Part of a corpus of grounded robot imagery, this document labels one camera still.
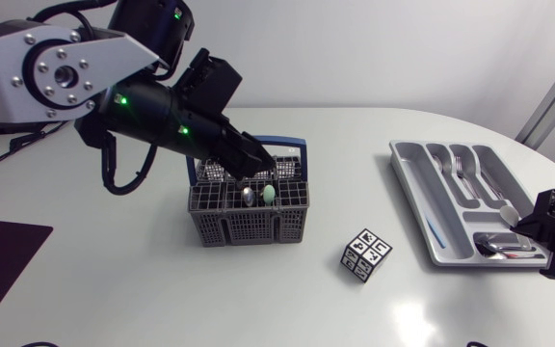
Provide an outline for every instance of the white table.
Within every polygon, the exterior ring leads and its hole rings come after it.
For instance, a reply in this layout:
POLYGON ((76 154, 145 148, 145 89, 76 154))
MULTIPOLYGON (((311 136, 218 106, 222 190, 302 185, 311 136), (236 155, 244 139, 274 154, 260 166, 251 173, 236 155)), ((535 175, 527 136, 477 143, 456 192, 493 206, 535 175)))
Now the white table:
MULTIPOLYGON (((555 345, 555 281, 438 268, 389 164, 390 140, 492 145, 532 197, 555 165, 461 120, 397 109, 230 109, 251 134, 307 139, 304 241, 205 249, 184 157, 159 150, 141 188, 101 184, 99 151, 69 126, 0 164, 0 220, 54 227, 0 305, 0 346, 555 345), (394 247, 366 284, 340 264, 368 227, 394 247)), ((0 137, 0 153, 11 136, 0 137)), ((147 145, 119 139, 117 183, 147 145)))

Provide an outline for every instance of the screw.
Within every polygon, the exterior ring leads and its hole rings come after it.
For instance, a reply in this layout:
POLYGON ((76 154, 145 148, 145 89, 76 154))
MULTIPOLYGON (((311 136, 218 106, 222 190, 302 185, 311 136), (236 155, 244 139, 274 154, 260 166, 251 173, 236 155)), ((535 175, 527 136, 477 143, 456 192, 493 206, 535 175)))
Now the screw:
POLYGON ((25 35, 25 43, 34 44, 34 43, 36 43, 36 38, 34 38, 34 36, 31 35, 31 34, 27 34, 27 35, 25 35))
POLYGON ((44 95, 53 96, 54 94, 55 94, 55 90, 52 87, 46 86, 46 88, 44 88, 44 95))
POLYGON ((67 58, 67 53, 63 50, 63 48, 59 48, 57 50, 57 58, 59 58, 59 59, 67 58))
POLYGON ((78 35, 77 32, 72 31, 72 33, 69 35, 69 39, 72 40, 72 42, 78 42, 79 40, 81 40, 81 36, 78 35))
POLYGON ((48 65, 44 62, 38 64, 38 71, 41 73, 48 72, 48 65))
POLYGON ((12 78, 12 85, 18 88, 23 85, 23 80, 20 77, 15 76, 12 78))

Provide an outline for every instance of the robotic arm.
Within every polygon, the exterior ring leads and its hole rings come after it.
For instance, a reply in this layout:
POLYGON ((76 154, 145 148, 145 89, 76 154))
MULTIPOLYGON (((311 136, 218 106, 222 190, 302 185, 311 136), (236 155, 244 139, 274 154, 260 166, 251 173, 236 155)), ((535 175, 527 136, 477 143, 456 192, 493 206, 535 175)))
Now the robotic arm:
POLYGON ((116 0, 56 5, 28 20, 0 23, 0 122, 77 120, 87 146, 102 151, 104 185, 113 194, 136 189, 158 147, 216 159, 237 179, 270 170, 274 159, 222 114, 241 82, 228 62, 201 49, 172 87, 169 79, 194 19, 181 0, 120 0, 108 29, 93 28, 79 11, 116 0), (78 31, 43 24, 60 13, 83 22, 78 31), (167 72, 157 74, 159 68, 167 72), (143 169, 115 185, 111 132, 147 142, 143 169))

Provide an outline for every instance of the fork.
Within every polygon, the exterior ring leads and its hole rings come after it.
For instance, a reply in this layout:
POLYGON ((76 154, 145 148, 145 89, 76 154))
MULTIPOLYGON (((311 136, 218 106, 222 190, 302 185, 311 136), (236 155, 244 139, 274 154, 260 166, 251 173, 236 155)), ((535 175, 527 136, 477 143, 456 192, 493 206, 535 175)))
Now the fork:
POLYGON ((486 182, 486 184, 488 185, 488 187, 491 189, 491 191, 501 200, 505 199, 505 196, 502 195, 502 192, 500 191, 499 188, 494 187, 491 182, 489 181, 488 176, 486 175, 486 172, 484 172, 483 170, 481 170, 481 177, 483 178, 483 180, 486 182))
POLYGON ((474 199, 479 199, 479 194, 477 194, 477 191, 474 189, 468 178, 463 174, 462 158, 459 155, 455 156, 455 168, 458 173, 458 178, 460 179, 466 190, 472 195, 474 199))

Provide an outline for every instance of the white wall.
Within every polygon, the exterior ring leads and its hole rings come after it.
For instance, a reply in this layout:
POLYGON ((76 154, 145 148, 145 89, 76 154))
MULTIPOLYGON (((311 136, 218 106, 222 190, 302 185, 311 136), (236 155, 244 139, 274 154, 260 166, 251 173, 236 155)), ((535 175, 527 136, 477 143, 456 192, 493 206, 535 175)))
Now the white wall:
MULTIPOLYGON (((58 2, 0 0, 0 21, 58 2)), ((404 107, 514 137, 555 80, 554 0, 188 5, 197 26, 180 68, 202 46, 227 59, 244 76, 231 106, 404 107)), ((113 8, 87 15, 106 26, 113 8)))

